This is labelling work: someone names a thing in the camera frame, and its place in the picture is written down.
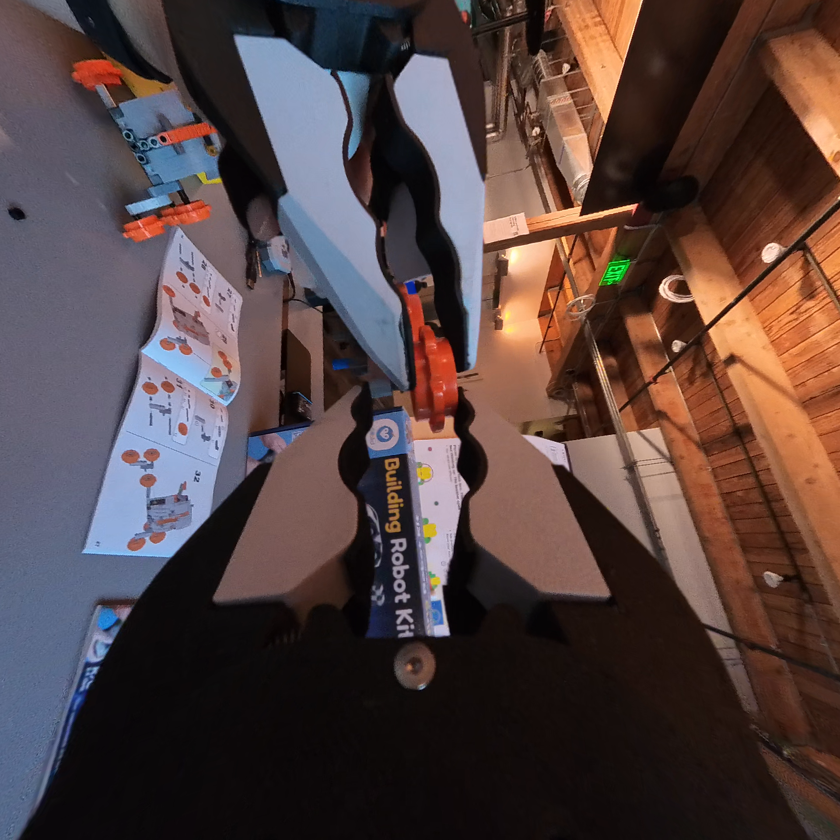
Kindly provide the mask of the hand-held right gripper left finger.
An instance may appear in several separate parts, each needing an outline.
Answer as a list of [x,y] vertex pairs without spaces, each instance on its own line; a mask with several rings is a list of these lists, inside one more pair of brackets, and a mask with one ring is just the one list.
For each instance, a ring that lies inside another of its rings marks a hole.
[[371,425],[370,387],[354,387],[274,458],[217,605],[367,605],[372,537],[359,484],[371,462]]

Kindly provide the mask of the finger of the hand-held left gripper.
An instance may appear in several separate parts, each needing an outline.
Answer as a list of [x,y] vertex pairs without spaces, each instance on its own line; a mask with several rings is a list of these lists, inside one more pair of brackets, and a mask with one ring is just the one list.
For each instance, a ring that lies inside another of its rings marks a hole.
[[447,58],[414,54],[386,77],[374,111],[388,205],[385,258],[394,278],[429,275],[457,371],[476,364],[485,176]]
[[381,265],[379,228],[345,169],[370,76],[322,68],[283,38],[234,42],[286,184],[280,228],[358,344],[406,389],[403,305]]

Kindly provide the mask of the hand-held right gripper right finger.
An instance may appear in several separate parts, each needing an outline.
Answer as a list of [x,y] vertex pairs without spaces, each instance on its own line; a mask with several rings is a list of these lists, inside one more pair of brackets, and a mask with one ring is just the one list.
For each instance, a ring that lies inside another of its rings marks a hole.
[[608,599],[555,465],[477,397],[458,394],[469,494],[458,572],[477,599]]

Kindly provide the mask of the orange toy wheel assembly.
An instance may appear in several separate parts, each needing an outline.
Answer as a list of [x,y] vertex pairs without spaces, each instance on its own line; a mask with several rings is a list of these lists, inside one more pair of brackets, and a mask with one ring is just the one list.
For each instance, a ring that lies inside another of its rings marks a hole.
[[405,286],[399,288],[406,304],[411,328],[411,349],[415,386],[412,389],[414,416],[428,422],[430,431],[442,433],[448,418],[455,417],[459,389],[455,357],[449,341],[439,338],[425,323],[422,302]]

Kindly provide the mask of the grey desk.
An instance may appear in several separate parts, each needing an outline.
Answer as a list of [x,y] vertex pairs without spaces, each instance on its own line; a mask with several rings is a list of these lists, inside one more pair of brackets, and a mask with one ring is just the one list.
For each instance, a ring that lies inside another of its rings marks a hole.
[[94,606],[161,560],[81,550],[155,319],[165,238],[120,236],[146,179],[98,95],[97,51],[2,2],[2,838],[23,830]]

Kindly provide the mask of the person's left hand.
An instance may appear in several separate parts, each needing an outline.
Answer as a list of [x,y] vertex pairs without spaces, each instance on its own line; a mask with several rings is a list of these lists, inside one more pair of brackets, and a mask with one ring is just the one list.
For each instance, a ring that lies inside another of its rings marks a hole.
[[245,218],[252,238],[259,242],[269,242],[280,235],[277,209],[264,194],[254,196],[248,203]]

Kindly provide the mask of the grey orange toy robot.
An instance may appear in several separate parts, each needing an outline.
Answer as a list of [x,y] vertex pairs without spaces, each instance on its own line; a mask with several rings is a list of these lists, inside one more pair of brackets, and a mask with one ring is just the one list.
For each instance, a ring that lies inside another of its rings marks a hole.
[[122,236],[142,243],[210,218],[211,205],[189,197],[187,187],[221,182],[221,137],[174,83],[145,79],[109,57],[74,63],[71,78],[99,95],[150,183],[147,197],[125,206]]

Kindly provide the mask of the dark blue robot kit box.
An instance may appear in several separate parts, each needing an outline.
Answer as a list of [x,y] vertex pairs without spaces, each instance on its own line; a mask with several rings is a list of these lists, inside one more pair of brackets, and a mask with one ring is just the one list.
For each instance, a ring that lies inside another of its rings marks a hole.
[[[249,471],[269,465],[309,427],[309,423],[294,423],[251,433],[246,457]],[[365,440],[371,462],[359,491],[373,549],[366,634],[403,640],[434,637],[412,420],[400,406],[375,406]]]

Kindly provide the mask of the open instruction booklet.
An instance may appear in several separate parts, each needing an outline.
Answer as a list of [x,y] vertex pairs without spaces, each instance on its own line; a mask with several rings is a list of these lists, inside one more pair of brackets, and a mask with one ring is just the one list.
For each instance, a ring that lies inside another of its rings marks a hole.
[[208,518],[242,376],[243,298],[183,231],[104,472],[85,554],[170,558]]

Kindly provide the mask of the black ceiling panel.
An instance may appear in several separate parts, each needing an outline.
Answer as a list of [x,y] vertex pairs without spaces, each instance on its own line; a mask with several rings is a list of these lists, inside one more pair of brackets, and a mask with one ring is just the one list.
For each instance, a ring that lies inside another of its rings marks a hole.
[[741,5],[642,2],[583,214],[635,203],[656,214],[697,198],[695,176],[662,172]]

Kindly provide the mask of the blue printed kit booklet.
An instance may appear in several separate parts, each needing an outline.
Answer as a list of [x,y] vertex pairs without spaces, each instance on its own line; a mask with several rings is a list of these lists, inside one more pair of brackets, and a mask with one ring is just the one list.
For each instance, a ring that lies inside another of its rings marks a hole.
[[107,600],[95,605],[81,647],[79,664],[71,683],[65,709],[60,717],[56,738],[45,764],[44,775],[35,799],[36,810],[53,781],[67,750],[70,733],[77,720],[102,660],[125,624],[136,599]]

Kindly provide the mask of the metal ventilation duct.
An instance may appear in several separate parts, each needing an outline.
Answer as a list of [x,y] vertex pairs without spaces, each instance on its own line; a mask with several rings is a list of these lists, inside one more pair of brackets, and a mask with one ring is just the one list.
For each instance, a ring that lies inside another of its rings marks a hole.
[[541,49],[532,61],[537,111],[554,162],[573,200],[583,204],[593,170],[590,135],[598,113],[588,84],[571,61]]

